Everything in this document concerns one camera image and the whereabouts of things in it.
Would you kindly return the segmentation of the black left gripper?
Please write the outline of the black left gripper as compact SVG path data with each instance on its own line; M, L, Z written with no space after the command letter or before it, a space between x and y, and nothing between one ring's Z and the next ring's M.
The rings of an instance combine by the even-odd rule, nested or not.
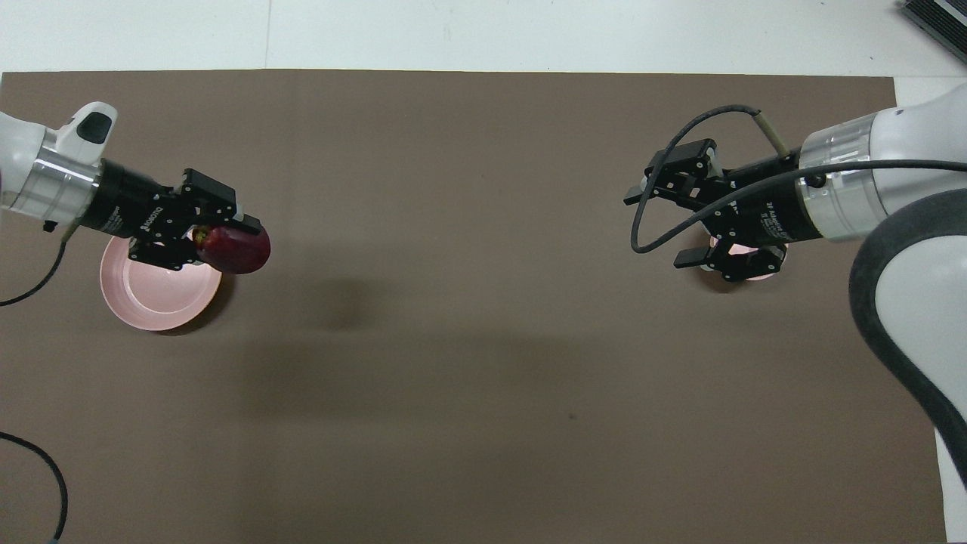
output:
M173 271L201 265L196 244L183 237L191 224L261 230L261 221L237 203L234 189L193 168L184 169L181 195L110 159L100 161L94 185L80 226L131 238L128 258L145 265Z

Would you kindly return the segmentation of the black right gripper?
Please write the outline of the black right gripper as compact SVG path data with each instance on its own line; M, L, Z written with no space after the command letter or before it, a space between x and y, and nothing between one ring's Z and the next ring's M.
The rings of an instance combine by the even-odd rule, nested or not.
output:
M760 159L740 168L725 169L729 190L752 185L798 168L798 157ZM667 199L684 208L699 208L701 190L718 179L716 142L699 139L678 144L666 158L649 199ZM722 208L710 217L710 234L704 246L678 252L675 267L698 267L721 276L725 282L760 281L780 272L785 243L820 238L805 211L797 179L760 190ZM776 244L761 247L742 244Z

